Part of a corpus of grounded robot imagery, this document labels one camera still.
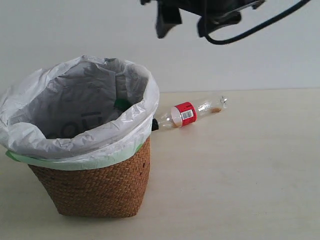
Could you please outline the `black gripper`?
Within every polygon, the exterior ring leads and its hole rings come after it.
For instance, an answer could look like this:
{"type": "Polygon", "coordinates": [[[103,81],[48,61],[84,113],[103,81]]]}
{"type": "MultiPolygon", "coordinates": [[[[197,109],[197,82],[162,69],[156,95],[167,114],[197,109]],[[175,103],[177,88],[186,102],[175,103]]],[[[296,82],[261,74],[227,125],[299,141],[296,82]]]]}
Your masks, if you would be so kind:
{"type": "Polygon", "coordinates": [[[263,0],[158,0],[155,30],[158,39],[182,24],[181,10],[200,16],[197,34],[203,38],[220,28],[236,25],[242,20],[240,11],[259,8],[263,0]]]}

